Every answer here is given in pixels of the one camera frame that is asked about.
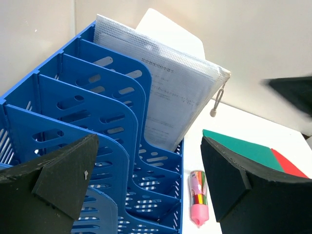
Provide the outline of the red file folder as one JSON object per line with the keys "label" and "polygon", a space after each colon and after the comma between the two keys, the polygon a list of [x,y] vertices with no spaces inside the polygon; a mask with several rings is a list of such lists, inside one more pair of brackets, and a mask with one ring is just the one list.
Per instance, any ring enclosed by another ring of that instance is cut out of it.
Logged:
{"label": "red file folder", "polygon": [[293,175],[293,176],[308,178],[301,170],[299,170],[293,163],[291,163],[280,152],[278,152],[275,149],[271,149],[271,151],[285,173]]}

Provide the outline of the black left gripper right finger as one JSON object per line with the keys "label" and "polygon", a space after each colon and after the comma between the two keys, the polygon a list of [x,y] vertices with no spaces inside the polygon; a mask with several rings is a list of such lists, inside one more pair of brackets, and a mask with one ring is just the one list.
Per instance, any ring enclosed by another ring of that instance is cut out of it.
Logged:
{"label": "black left gripper right finger", "polygon": [[274,170],[203,137],[201,155],[224,234],[309,234],[312,181]]}

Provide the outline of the green clip file folder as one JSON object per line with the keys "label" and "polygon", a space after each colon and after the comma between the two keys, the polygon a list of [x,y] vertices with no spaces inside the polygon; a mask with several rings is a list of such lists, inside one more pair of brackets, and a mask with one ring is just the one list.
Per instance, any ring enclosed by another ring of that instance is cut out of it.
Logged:
{"label": "green clip file folder", "polygon": [[284,172],[282,166],[269,147],[244,141],[231,136],[223,135],[209,130],[203,130],[203,136],[211,138],[231,151],[266,167]]}

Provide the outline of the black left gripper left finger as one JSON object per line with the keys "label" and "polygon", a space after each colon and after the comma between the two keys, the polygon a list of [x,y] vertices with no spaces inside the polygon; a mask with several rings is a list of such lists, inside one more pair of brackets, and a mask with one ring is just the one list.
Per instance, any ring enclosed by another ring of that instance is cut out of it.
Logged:
{"label": "black left gripper left finger", "polygon": [[0,172],[2,234],[69,234],[78,220],[98,152],[87,135]]}

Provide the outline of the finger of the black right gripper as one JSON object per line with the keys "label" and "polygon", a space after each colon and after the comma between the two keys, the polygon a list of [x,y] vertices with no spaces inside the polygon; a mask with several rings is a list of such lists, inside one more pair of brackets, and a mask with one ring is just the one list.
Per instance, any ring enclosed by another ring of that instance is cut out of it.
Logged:
{"label": "finger of the black right gripper", "polygon": [[264,79],[262,84],[273,89],[299,111],[312,116],[311,76]]}

